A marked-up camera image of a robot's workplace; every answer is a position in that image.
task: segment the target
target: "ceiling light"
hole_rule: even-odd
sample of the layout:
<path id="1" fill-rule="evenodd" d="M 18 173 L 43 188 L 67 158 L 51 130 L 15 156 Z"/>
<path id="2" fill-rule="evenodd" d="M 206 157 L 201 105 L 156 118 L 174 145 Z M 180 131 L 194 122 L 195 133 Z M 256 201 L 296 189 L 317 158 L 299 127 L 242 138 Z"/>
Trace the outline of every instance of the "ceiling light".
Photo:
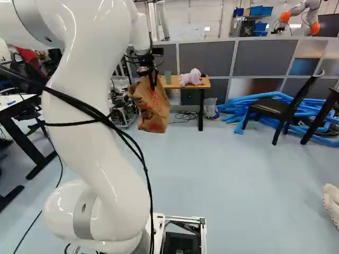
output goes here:
<path id="1" fill-rule="evenodd" d="M 301 28 L 301 24 L 290 24 L 290 28 Z"/>

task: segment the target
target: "white desk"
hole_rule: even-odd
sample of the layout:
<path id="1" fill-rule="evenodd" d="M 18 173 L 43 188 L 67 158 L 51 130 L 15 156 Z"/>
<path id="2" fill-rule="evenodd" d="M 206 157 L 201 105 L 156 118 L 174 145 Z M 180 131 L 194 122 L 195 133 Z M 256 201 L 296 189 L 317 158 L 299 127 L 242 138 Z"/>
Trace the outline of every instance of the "white desk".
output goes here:
<path id="1" fill-rule="evenodd" d="M 22 98 L 28 99 L 36 96 L 36 94 L 22 94 Z M 0 95 L 0 111 L 5 110 L 15 104 L 22 102 L 22 98 L 18 94 L 14 95 Z"/>

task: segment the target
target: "green cup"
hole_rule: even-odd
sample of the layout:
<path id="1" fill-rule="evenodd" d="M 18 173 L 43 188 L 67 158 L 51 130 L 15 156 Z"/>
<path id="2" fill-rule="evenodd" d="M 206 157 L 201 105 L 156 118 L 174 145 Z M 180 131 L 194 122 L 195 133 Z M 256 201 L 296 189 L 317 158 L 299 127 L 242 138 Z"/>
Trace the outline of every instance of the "green cup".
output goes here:
<path id="1" fill-rule="evenodd" d="M 168 85 L 171 85 L 172 84 L 172 71 L 171 70 L 165 71 L 165 78 L 166 78 L 166 83 Z"/>

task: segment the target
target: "blue bin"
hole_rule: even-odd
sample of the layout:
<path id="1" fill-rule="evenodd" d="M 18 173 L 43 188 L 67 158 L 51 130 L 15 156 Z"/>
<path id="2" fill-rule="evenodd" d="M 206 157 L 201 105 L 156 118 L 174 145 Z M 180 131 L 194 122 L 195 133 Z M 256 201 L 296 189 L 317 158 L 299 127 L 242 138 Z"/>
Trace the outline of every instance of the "blue bin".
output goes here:
<path id="1" fill-rule="evenodd" d="M 254 31 L 264 32 L 266 30 L 267 23 L 255 23 Z"/>
<path id="2" fill-rule="evenodd" d="M 260 15 L 271 16 L 273 7 L 262 7 Z"/>
<path id="3" fill-rule="evenodd" d="M 244 15 L 244 8 L 236 8 L 235 13 L 237 17 L 241 17 Z"/>
<path id="4" fill-rule="evenodd" d="M 267 36 L 267 32 L 255 32 L 254 36 Z"/>
<path id="5" fill-rule="evenodd" d="M 261 15 L 262 7 L 263 7 L 262 5 L 250 7 L 249 8 L 249 15 L 250 16 Z"/>

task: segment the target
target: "pink stuffed animal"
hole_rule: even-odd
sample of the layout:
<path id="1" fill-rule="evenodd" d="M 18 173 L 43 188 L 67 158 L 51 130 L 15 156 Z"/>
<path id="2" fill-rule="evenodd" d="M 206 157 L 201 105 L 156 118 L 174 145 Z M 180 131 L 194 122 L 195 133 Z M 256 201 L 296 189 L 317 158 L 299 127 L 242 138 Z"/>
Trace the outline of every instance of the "pink stuffed animal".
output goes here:
<path id="1" fill-rule="evenodd" d="M 179 78 L 179 84 L 181 87 L 186 86 L 187 84 L 192 85 L 201 85 L 200 81 L 201 73 L 198 69 L 192 69 L 190 73 L 181 74 Z"/>

